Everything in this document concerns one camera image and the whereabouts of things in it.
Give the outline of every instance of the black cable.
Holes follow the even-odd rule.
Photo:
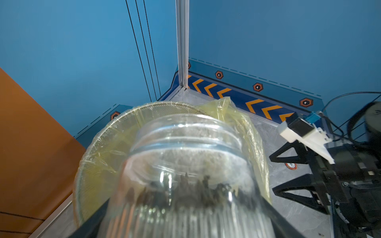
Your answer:
[[[155,62],[155,56],[154,56],[154,49],[152,48],[151,33],[149,32],[149,24],[148,24],[148,17],[147,17],[146,3],[144,2],[144,0],[143,0],[143,4],[144,4],[144,11],[146,12],[147,27],[148,27],[149,41],[151,42],[152,57],[154,58],[154,65],[155,65],[155,72],[156,72],[157,85],[159,86],[159,93],[160,93],[160,97],[161,97],[161,96],[162,96],[162,93],[160,92],[160,84],[159,84],[159,78],[158,78],[158,76],[157,76],[156,62]]]
[[[364,124],[365,123],[365,121],[363,121],[362,123],[360,123],[360,124],[358,124],[356,127],[354,127],[353,129],[352,129],[352,131],[354,131],[357,127],[359,127],[359,126],[361,126],[362,124]]]
[[[380,95],[378,95],[378,97],[376,97],[375,99],[373,99],[372,100],[372,102],[374,102],[374,101],[376,101],[379,97],[381,97],[381,94]],[[342,126],[344,126],[345,125],[345,123],[347,123],[349,121],[349,119],[348,120],[346,120],[343,124],[341,124],[339,127],[342,127]]]
[[[4,233],[15,233],[15,234],[28,234],[28,235],[31,235],[32,233],[30,232],[14,232],[14,231],[10,231],[10,230],[0,230],[0,232],[4,232]]]
[[[357,140],[358,138],[362,137],[363,135],[365,135],[365,132],[362,133],[361,135],[357,136],[354,140]]]
[[[146,85],[147,85],[147,90],[148,90],[149,100],[152,102],[151,94],[149,93],[149,89],[148,89],[148,84],[147,84],[146,74],[144,73],[144,68],[143,68],[142,58],[140,57],[140,52],[139,52],[138,42],[136,41],[136,36],[135,36],[134,26],[132,25],[132,20],[131,20],[130,10],[129,10],[129,8],[128,8],[127,0],[126,0],[126,6],[127,6],[127,10],[128,10],[128,15],[130,16],[130,21],[131,21],[131,26],[132,26],[132,32],[134,33],[134,37],[135,37],[136,48],[138,49],[138,54],[139,54],[140,64],[142,65],[142,70],[143,70],[144,80],[146,81]]]
[[[352,131],[353,131],[353,127],[356,125],[356,123],[360,120],[360,118],[362,118],[365,113],[367,112],[367,110],[372,107],[373,105],[375,105],[376,102],[370,102],[368,104],[366,104],[363,108],[361,108],[358,112],[356,112],[350,119],[349,119],[349,122],[347,123],[347,134],[348,134],[348,138],[349,140],[355,144],[356,146],[359,146],[359,147],[363,147],[363,148],[367,148],[366,145],[362,145],[360,143],[358,143],[355,139],[352,138]]]
[[[140,29],[141,29],[141,31],[142,31],[142,36],[143,36],[144,48],[145,48],[145,50],[146,50],[149,73],[151,74],[152,86],[154,87],[155,98],[156,98],[156,101],[157,101],[157,96],[156,96],[156,91],[155,91],[155,85],[154,85],[154,79],[152,78],[151,66],[149,66],[149,59],[148,59],[148,53],[147,53],[147,48],[146,48],[146,42],[144,41],[143,28],[142,28],[142,23],[140,22],[138,3],[137,3],[136,0],[135,0],[135,3],[136,3],[136,10],[138,11],[138,18],[139,18],[139,23],[140,23]]]
[[[5,214],[5,215],[10,215],[10,216],[24,217],[24,218],[28,218],[28,219],[35,219],[35,220],[45,221],[44,219],[40,219],[40,218],[28,217],[28,216],[23,216],[23,215],[18,215],[18,214],[14,214],[14,213],[8,213],[8,212],[0,212],[0,214]]]
[[[339,137],[338,139],[336,140],[333,140],[332,142],[335,142],[335,141],[339,141],[341,139],[345,139],[344,137],[344,131],[338,127],[337,125],[335,125],[326,115],[324,115],[322,112],[319,113],[319,116],[321,116],[322,118],[326,119],[330,124],[332,124],[334,127],[336,127],[340,132],[341,132],[341,135],[338,135],[338,134],[335,134],[335,133],[332,133],[334,136],[337,136]]]
[[[327,109],[328,105],[330,105],[331,102],[335,101],[336,99],[341,98],[341,97],[344,97],[344,96],[352,95],[352,94],[359,94],[359,93],[379,93],[379,94],[381,94],[381,92],[353,92],[353,93],[346,93],[346,94],[337,96],[337,97],[335,97],[334,99],[331,99],[331,101],[329,101],[329,102],[323,107],[322,112],[324,112],[325,109]]]

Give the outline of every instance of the black wire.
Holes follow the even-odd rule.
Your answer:
[[[375,99],[373,99],[372,102],[376,101],[379,97],[381,97],[381,94],[378,95],[378,97],[376,97]],[[349,120],[350,120],[350,119],[346,120],[346,121],[345,121],[343,124],[341,124],[339,127],[344,126],[345,123],[347,123]]]
[[[361,135],[357,136],[355,139],[353,139],[354,141],[357,140],[358,138],[362,137],[363,135],[365,135],[365,132],[362,133]]]
[[[134,26],[132,25],[132,20],[131,20],[131,15],[130,15],[130,10],[128,9],[127,0],[126,0],[126,6],[127,6],[127,10],[128,10],[128,15],[130,16],[130,21],[131,21],[131,26],[132,26],[132,32],[134,33],[134,37],[135,37],[136,48],[138,49],[138,54],[139,54],[140,64],[142,65],[142,70],[143,70],[144,80],[146,81],[146,85],[147,85],[147,90],[148,90],[149,100],[152,102],[151,94],[149,93],[149,89],[148,89],[148,84],[147,84],[146,74],[144,73],[144,68],[143,68],[142,58],[140,57],[140,52],[139,52],[138,42],[136,41],[136,36],[135,36]]]
[[[0,230],[0,232],[4,232],[4,233],[15,233],[15,234],[32,234],[30,232],[14,232],[14,231],[10,231],[10,230]]]
[[[324,115],[322,112],[319,113],[319,115],[320,115],[322,118],[326,119],[329,123],[331,123],[334,127],[336,127],[336,128],[341,132],[341,135],[332,133],[334,136],[338,136],[338,137],[339,137],[338,139],[333,140],[332,142],[339,141],[339,140],[341,140],[341,139],[345,139],[345,137],[344,137],[344,131],[343,131],[340,127],[338,127],[337,125],[335,125],[335,124],[334,124],[334,123],[333,123],[333,122],[332,122],[326,115]]]
[[[154,85],[154,79],[152,78],[151,66],[149,66],[149,59],[148,59],[148,53],[147,53],[147,48],[146,48],[146,42],[144,41],[143,28],[142,28],[142,23],[140,22],[138,3],[136,2],[136,0],[135,0],[135,3],[136,3],[136,10],[138,11],[138,18],[139,18],[139,23],[140,23],[140,29],[142,31],[142,36],[143,36],[144,48],[146,50],[149,73],[151,74],[152,86],[154,87],[155,98],[156,98],[156,101],[157,101],[157,96],[156,96],[156,91],[155,91],[155,85]]]
[[[351,131],[354,131],[357,127],[361,126],[362,124],[364,124],[365,121],[363,121],[362,123],[358,124],[356,127],[354,127]]]
[[[24,218],[28,218],[28,219],[35,219],[35,220],[45,221],[44,219],[40,219],[40,218],[28,217],[28,216],[23,216],[23,215],[18,215],[18,214],[14,214],[14,213],[8,213],[8,212],[1,212],[0,211],[0,214],[5,214],[5,215],[10,215],[10,216],[24,217]]]
[[[161,97],[161,96],[162,96],[162,93],[160,92],[159,78],[157,77],[157,70],[156,70],[156,62],[155,62],[155,56],[154,56],[154,49],[152,48],[151,33],[149,32],[149,25],[148,25],[148,17],[147,17],[146,3],[144,2],[144,0],[143,0],[143,4],[144,4],[144,11],[146,12],[147,27],[148,27],[149,41],[151,42],[152,57],[154,58],[154,65],[155,65],[155,72],[156,72],[157,85],[159,86],[159,93],[160,93],[160,97]]]
[[[324,112],[325,109],[327,109],[328,105],[330,105],[331,102],[335,101],[336,99],[341,98],[341,97],[344,97],[344,96],[352,95],[352,94],[359,94],[359,93],[379,93],[379,94],[381,94],[381,92],[353,92],[353,93],[346,93],[346,94],[337,96],[337,97],[335,97],[334,99],[331,99],[331,101],[329,101],[329,102],[323,107],[322,112]]]

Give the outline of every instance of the orange chevron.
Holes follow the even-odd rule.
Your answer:
[[[284,122],[286,120],[287,117],[291,116],[292,114],[294,114],[293,112],[292,113],[287,113],[287,114],[282,114],[282,115],[279,115],[280,117],[280,120],[282,122]]]
[[[282,108],[282,107],[278,105],[265,107],[265,108],[262,108],[262,112],[264,113],[267,119],[272,120],[272,118],[270,117],[269,111],[279,109],[279,108]]]
[[[205,91],[208,93],[208,95],[209,95],[210,97],[213,97],[213,95],[212,95],[212,93],[209,91],[209,89],[211,89],[212,87],[215,87],[215,86],[217,86],[217,84],[212,83],[212,84],[210,84],[210,85],[208,85],[208,86],[206,86],[206,87],[204,88]]]
[[[221,91],[218,91],[217,94],[220,98],[223,98],[224,96],[222,96],[222,94],[229,92],[230,90],[231,90],[230,88],[225,88],[225,89],[222,89]]]
[[[246,103],[246,106],[247,106],[247,108],[249,108],[249,111],[250,111],[250,112],[252,112],[252,113],[255,114],[255,111],[254,111],[252,105],[253,105],[253,104],[256,104],[256,103],[259,103],[259,102],[264,102],[264,101],[261,100],[261,99],[257,99],[257,100],[254,100],[254,101],[247,102],[247,103]]]
[[[189,79],[190,77],[192,77],[192,76],[188,74],[188,79]],[[190,88],[190,87],[189,87],[189,83],[187,84],[186,88]]]
[[[197,92],[201,93],[200,89],[197,87],[197,84],[201,83],[202,81],[204,81],[203,79],[199,79],[199,80],[196,80],[194,81],[193,84],[193,87],[197,90]]]

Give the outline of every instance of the orange wall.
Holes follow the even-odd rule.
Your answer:
[[[72,192],[85,148],[1,68],[0,105],[0,230],[31,233]]]

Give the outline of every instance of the blue panel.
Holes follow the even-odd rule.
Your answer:
[[[290,105],[276,99],[261,96],[258,93],[240,89],[233,85],[227,85],[221,81],[217,81],[200,74],[189,72],[189,76],[189,89],[208,95],[215,99],[220,99],[225,96],[230,97],[238,108],[243,109],[248,113],[254,113],[276,123],[282,123],[294,112],[301,113],[303,115],[308,115],[310,113],[309,110],[300,107],[299,105]],[[170,92],[176,89],[177,85],[178,73],[176,73],[173,78],[172,87],[165,95],[163,95],[162,98],[160,98],[160,100],[165,100]],[[290,94],[294,93],[292,90],[288,89],[285,89],[285,91],[289,91]],[[316,102],[318,104],[322,103],[320,99],[316,99]],[[330,131],[325,121],[318,120],[315,122],[315,125],[317,127],[323,127],[326,131]]]
[[[97,118],[95,121],[93,121],[90,127],[81,131],[81,134],[76,138],[77,141],[81,143],[83,147],[87,148],[93,141],[95,135],[112,120],[112,115],[122,113],[131,108],[132,107],[130,106],[118,105],[116,108],[110,110],[109,113],[102,115],[102,118]]]
[[[189,56],[321,95],[381,91],[381,1],[190,1]],[[340,125],[377,95],[330,105]]]
[[[269,97],[281,101],[282,103],[299,107],[301,109],[307,109],[308,111],[318,111],[323,108],[322,100],[319,97],[312,96],[311,94],[303,93],[287,87],[277,86],[268,83],[261,78],[257,78],[252,75],[242,75],[215,65],[212,66],[206,63],[197,62],[192,59],[190,59],[189,62],[191,65],[189,69],[190,72],[196,72],[197,74],[219,80],[225,84],[233,85],[235,87],[259,94],[261,96]],[[223,77],[221,79],[216,77],[217,71],[222,72]],[[259,92],[254,91],[253,86],[256,83],[261,84],[261,90]],[[306,98],[312,100],[312,105],[308,107],[300,106],[300,101]]]
[[[128,0],[152,100],[158,91],[143,0]],[[171,0],[146,0],[160,89],[177,66]],[[114,104],[150,101],[124,0],[0,1],[0,67],[69,133]],[[150,62],[152,79],[149,72]]]

